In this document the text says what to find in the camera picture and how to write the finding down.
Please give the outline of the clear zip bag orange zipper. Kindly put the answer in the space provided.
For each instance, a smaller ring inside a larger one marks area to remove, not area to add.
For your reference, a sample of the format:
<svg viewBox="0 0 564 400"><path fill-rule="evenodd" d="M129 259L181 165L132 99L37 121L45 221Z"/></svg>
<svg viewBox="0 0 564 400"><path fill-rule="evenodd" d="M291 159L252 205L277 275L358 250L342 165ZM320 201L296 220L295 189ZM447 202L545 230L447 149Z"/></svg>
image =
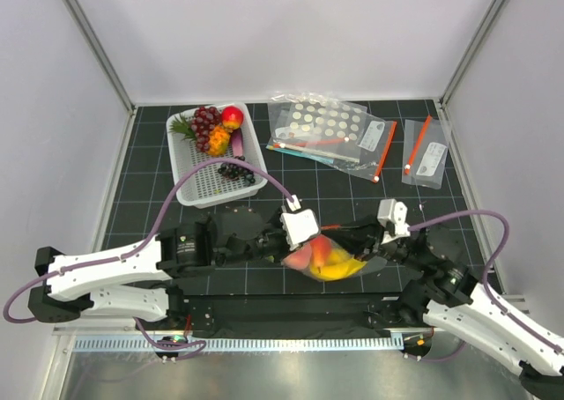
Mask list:
<svg viewBox="0 0 564 400"><path fill-rule="evenodd" d="M331 245L332 245L332 250L331 250L331 253L330 253L329 260L325 265L342 263L342 262L347 262L347 261L351 261L351 260L355 260L355 261L360 262L360 260L354 259L352 255L347 253L343 248L341 248L338 245L338 228L340 226L342 226L342 225L324 226L324 227L321 228L321 233L319 235L324 235L325 237L329 238L331 240ZM306 242L302 247L304 247L305 245L309 245L309 243L311 241L312 240ZM368 274L377 273L386 266L386 263L382 259L373 259L373 260L371 260L369 262L365 262L365 263L367 263L367 265L362 269L362 271L352 278L357 278L357 277L360 277L360 276L365 276L365 275L368 275ZM314 278L311 275L311 273L309 272L309 267L311 265L312 264L311 264L311 260L310 260L309 266L306 269L298 270L298 271L301 272L302 274L306 275L309 278L312 278L312 279L317 280L317 281L321 281L321 280Z"/></svg>

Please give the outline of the yellow toy banana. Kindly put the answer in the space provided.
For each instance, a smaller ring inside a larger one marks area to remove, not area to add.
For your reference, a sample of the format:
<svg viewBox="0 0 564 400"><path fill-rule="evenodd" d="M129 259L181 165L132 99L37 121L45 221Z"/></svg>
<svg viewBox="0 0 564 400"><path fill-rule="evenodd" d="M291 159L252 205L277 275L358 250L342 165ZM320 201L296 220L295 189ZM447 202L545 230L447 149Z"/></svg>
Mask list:
<svg viewBox="0 0 564 400"><path fill-rule="evenodd" d="M311 265L309 272L314 278L321 281L338 281L356 276L366 265L365 262L351 260L322 267Z"/></svg>

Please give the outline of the pink toy peach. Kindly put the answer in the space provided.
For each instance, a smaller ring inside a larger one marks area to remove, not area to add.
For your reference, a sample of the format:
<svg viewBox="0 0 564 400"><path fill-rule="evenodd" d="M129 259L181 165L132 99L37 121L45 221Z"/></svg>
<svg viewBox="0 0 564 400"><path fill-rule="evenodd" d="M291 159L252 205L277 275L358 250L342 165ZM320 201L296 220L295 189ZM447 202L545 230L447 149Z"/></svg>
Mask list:
<svg viewBox="0 0 564 400"><path fill-rule="evenodd" d="M312 249L309 245L295 250L283 260L283 264L293 270L304 270L309 266Z"/></svg>

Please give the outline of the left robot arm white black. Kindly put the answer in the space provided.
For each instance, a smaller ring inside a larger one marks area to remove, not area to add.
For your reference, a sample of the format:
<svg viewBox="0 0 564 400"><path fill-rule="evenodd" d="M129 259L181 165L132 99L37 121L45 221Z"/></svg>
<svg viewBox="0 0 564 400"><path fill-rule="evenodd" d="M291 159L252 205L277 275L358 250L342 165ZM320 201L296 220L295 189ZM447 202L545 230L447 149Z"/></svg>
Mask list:
<svg viewBox="0 0 564 400"><path fill-rule="evenodd" d="M130 315L176 330L187 317L176 281L236 263L278 262L289 251L281 217L265 221L248 209L208 214L149 241L83 256L40 248L35 268L46 281L30 291L28 308L44 323Z"/></svg>

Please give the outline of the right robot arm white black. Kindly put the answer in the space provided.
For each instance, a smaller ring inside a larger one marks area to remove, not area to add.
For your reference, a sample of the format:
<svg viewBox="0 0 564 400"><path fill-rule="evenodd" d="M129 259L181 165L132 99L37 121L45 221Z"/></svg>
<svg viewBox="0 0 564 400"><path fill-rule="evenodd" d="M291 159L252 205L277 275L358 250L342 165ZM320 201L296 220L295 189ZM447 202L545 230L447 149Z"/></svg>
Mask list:
<svg viewBox="0 0 564 400"><path fill-rule="evenodd" d="M473 215L453 212L414 226L375 216L326 232L351 254L373 256L420 272L399 297L369 315L375 327L427 325L445 330L516 374L537 399L563 397L563 338L534 322L488 282L454 261L455 242L444 223Z"/></svg>

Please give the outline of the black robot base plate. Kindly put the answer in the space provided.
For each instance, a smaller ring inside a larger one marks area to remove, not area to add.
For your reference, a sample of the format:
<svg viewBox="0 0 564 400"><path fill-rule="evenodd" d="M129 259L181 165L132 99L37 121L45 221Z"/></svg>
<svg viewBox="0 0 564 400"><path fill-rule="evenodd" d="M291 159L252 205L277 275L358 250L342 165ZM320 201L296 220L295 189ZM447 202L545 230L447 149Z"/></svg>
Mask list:
<svg viewBox="0 0 564 400"><path fill-rule="evenodd" d="M172 331L187 323L196 337L229 339L372 338L430 327L408 315L397 293L175 295L167 317L142 325Z"/></svg>

